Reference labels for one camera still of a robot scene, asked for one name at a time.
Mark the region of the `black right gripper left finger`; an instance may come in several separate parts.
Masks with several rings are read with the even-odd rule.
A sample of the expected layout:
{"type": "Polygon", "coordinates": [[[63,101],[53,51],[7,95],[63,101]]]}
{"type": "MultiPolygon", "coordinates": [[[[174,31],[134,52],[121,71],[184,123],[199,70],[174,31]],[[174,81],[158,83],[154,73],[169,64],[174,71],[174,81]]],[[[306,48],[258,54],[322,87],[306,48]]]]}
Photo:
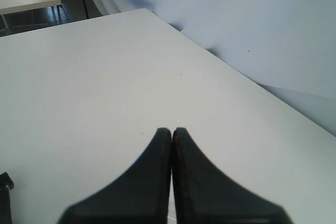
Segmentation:
{"type": "Polygon", "coordinates": [[[144,152],[120,177],[68,207],[59,223],[167,223],[171,145],[170,130],[157,129],[144,152]]]}

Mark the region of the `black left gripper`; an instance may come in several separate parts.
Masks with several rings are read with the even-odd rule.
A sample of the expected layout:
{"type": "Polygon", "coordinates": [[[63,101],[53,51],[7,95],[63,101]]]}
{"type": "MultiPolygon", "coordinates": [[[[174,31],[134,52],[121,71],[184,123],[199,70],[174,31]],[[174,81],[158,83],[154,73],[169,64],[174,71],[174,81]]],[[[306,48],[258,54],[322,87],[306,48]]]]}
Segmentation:
{"type": "Polygon", "coordinates": [[[12,224],[12,215],[10,208],[10,190],[14,188],[14,182],[7,172],[1,174],[0,189],[0,224],[12,224]]]}

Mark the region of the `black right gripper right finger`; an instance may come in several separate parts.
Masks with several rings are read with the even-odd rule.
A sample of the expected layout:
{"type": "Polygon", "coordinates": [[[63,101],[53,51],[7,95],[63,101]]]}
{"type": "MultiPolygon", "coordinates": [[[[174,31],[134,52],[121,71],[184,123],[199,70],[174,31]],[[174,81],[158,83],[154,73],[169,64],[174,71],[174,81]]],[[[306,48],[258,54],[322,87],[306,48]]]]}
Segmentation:
{"type": "Polygon", "coordinates": [[[177,223],[290,223],[279,205],[244,188],[220,171],[185,128],[172,139],[177,223]]]}

